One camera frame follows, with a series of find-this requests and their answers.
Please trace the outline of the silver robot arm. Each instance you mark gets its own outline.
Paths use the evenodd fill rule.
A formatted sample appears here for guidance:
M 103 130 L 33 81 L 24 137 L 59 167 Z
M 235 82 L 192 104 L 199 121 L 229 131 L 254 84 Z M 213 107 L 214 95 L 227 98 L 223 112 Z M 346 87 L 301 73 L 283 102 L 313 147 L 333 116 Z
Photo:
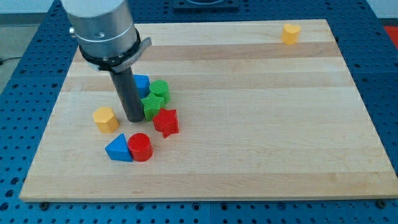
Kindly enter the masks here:
M 152 45 L 134 25 L 127 0 L 61 0 L 83 58 L 97 70 L 108 71 L 127 119 L 144 119 L 144 109 L 132 66 Z

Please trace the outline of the black clamp ring mount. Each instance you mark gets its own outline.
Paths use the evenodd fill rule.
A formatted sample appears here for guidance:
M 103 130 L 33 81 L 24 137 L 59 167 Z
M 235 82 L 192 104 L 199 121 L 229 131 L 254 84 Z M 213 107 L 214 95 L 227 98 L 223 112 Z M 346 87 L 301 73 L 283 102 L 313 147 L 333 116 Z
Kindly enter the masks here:
M 92 69 L 120 73 L 136 63 L 144 51 L 152 45 L 152 39 L 150 37 L 141 40 L 139 31 L 137 29 L 135 31 L 137 40 L 134 45 L 127 52 L 115 57 L 108 57 L 106 60 L 87 54 L 80 45 L 78 48 L 82 57 L 90 64 Z

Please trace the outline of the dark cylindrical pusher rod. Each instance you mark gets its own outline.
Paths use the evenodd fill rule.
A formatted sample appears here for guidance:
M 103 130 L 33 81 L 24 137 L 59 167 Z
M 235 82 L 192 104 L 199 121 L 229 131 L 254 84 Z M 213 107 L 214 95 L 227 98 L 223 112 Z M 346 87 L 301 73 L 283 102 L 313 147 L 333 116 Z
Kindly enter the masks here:
M 123 106 L 126 118 L 132 123 L 144 119 L 143 105 L 130 68 L 119 73 L 110 72 L 111 79 Z

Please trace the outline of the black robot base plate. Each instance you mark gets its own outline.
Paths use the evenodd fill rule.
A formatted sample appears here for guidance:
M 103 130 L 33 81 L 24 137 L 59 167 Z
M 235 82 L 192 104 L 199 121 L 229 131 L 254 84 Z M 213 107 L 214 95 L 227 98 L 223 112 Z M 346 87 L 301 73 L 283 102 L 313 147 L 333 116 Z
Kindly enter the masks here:
M 174 11 L 238 9 L 240 0 L 172 0 Z

